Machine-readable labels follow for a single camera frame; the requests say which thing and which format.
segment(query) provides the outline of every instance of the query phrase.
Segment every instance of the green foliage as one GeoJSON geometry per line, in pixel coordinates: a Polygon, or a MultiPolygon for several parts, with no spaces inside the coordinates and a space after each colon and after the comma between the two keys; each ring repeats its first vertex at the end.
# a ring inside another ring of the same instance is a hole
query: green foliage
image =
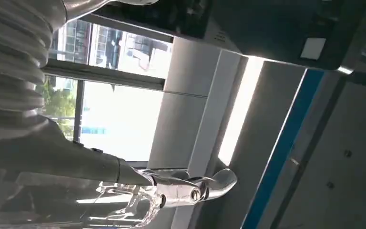
{"type": "Polygon", "coordinates": [[[49,77],[43,85],[36,87],[45,100],[45,106],[41,112],[58,123],[58,126],[63,131],[66,137],[73,135],[73,120],[68,117],[75,116],[76,99],[70,90],[54,90],[50,86],[49,77]]]}

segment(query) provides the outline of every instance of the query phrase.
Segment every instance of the white label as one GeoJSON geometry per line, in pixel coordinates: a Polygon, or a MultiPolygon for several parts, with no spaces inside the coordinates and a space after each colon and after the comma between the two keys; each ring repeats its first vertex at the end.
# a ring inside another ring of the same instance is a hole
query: white label
{"type": "Polygon", "coordinates": [[[307,38],[305,41],[304,49],[302,49],[301,58],[307,58],[312,60],[319,59],[325,42],[325,38],[307,38]]]}

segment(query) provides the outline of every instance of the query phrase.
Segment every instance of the window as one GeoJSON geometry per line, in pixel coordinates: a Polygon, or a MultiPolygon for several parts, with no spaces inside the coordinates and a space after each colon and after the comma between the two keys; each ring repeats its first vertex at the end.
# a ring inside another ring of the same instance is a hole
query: window
{"type": "Polygon", "coordinates": [[[50,49],[53,59],[163,79],[171,56],[170,43],[82,20],[60,28],[50,49]]]}
{"type": "Polygon", "coordinates": [[[171,54],[167,42],[71,21],[54,34],[49,57],[57,61],[49,64],[57,65],[45,69],[46,82],[37,88],[46,100],[39,112],[69,140],[148,161],[171,54]]]}
{"type": "Polygon", "coordinates": [[[73,139],[76,105],[76,80],[48,76],[36,91],[43,95],[45,106],[38,112],[51,118],[61,128],[65,137],[73,139]]]}
{"type": "Polygon", "coordinates": [[[85,82],[81,143],[127,161],[148,161],[163,92],[85,82]]]}

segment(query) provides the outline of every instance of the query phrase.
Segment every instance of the robotic arm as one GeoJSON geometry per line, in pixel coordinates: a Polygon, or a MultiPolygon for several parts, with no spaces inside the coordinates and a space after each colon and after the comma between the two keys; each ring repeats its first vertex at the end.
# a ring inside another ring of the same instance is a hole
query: robotic arm
{"type": "MultiPolygon", "coordinates": [[[[230,170],[187,180],[137,171],[65,139],[34,91],[52,34],[110,0],[0,0],[0,228],[129,228],[236,183],[230,170]]],[[[157,0],[124,0],[135,5],[157,0]]]]}

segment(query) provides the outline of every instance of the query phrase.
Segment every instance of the screw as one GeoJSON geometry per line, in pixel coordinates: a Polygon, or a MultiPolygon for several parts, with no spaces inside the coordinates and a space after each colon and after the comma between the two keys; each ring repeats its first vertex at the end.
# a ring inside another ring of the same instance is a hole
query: screw
{"type": "Polygon", "coordinates": [[[335,188],[335,185],[334,185],[332,182],[330,182],[330,181],[328,181],[328,182],[326,183],[326,186],[327,186],[329,189],[334,189],[334,188],[335,188]]]}
{"type": "Polygon", "coordinates": [[[197,202],[200,199],[200,191],[195,189],[192,191],[190,196],[192,198],[192,201],[197,202]]]}
{"type": "Polygon", "coordinates": [[[353,153],[350,150],[344,152],[345,157],[350,158],[353,153]]]}
{"type": "Polygon", "coordinates": [[[93,150],[93,151],[95,151],[95,152],[98,152],[98,153],[103,153],[103,150],[101,150],[101,149],[92,148],[91,150],[93,150]]]}

